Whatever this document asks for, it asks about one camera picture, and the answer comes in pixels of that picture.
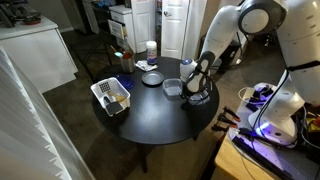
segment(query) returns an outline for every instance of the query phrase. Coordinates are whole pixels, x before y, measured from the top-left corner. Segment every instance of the white curtain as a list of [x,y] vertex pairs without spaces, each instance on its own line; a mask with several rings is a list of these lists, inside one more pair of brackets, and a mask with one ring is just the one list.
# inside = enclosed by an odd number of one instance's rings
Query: white curtain
[[0,179],[94,179],[49,105],[0,47]]

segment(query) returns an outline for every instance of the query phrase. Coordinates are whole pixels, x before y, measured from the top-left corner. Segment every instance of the black round table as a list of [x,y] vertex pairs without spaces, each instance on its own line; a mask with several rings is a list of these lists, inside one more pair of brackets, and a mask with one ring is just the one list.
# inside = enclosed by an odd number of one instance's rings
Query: black round table
[[[179,78],[180,60],[158,57],[158,69],[164,79]],[[102,80],[116,74],[121,74],[121,66],[108,66],[97,74]],[[177,143],[186,139],[195,138],[209,125],[219,106],[219,93],[212,84],[208,90],[210,101],[202,105],[191,105],[186,99],[168,98],[162,85],[146,86],[142,82],[145,72],[136,68],[128,74],[135,81],[135,86],[128,90],[130,93],[130,108],[109,117],[93,96],[93,109],[106,129],[114,135],[137,144],[138,153],[143,171],[147,171],[145,144],[163,145]]]

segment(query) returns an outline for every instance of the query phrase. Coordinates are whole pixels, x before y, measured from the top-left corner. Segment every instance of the wire basket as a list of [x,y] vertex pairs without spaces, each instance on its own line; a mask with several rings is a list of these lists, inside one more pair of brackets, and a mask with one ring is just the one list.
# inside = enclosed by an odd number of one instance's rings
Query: wire basket
[[115,114],[118,114],[119,112],[125,110],[127,107],[130,107],[130,93],[120,84],[120,82],[116,78],[108,78],[99,81],[91,86],[91,90],[99,100],[101,107],[107,111],[109,116],[112,115],[106,108],[107,103],[105,102],[104,97],[107,97],[111,103],[117,101],[115,96],[110,95],[110,92],[118,96],[125,97],[123,101],[119,102],[119,104],[122,106],[122,110],[116,112]]

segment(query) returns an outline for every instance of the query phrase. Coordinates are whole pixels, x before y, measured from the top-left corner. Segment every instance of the white robot body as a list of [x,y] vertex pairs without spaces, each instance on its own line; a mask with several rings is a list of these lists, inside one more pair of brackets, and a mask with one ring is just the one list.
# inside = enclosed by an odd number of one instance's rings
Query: white robot body
[[251,114],[248,118],[250,125],[260,135],[283,145],[293,145],[297,138],[297,128],[291,119],[297,109],[303,106],[303,99],[295,92],[290,78],[285,79],[282,76],[279,91],[274,95],[273,99],[269,99],[269,105],[261,115],[258,115],[261,109]]
[[[286,1],[288,14],[277,30],[287,67],[320,60],[319,1]],[[295,90],[308,103],[320,104],[320,66],[290,71]]]
[[236,6],[225,6],[218,11],[209,27],[201,54],[211,51],[215,60],[221,56],[238,31],[238,16]]
[[[277,29],[277,35],[286,66],[297,67],[319,60],[319,3],[301,0],[284,3],[282,5],[288,13],[283,24]],[[288,72],[289,78],[267,105],[261,118],[258,118],[260,109],[249,116],[249,123],[260,136],[293,147],[298,132],[291,116],[305,101],[320,104],[320,66],[294,71],[289,68]]]
[[[214,54],[215,65],[238,29],[246,35],[276,30],[289,75],[283,76],[280,89],[262,111],[249,116],[249,122],[258,134],[283,145],[292,145],[297,136],[291,115],[304,101],[320,104],[319,8],[315,0],[246,0],[240,7],[226,6],[212,21],[202,49],[202,54]],[[193,86],[201,83],[192,78],[188,88],[198,90]]]

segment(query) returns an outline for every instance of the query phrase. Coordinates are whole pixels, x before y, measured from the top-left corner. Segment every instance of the small bowl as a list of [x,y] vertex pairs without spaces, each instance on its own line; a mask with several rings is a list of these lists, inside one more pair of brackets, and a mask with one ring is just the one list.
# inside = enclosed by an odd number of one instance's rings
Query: small bowl
[[182,92],[182,82],[177,78],[166,79],[162,87],[168,96],[179,96]]

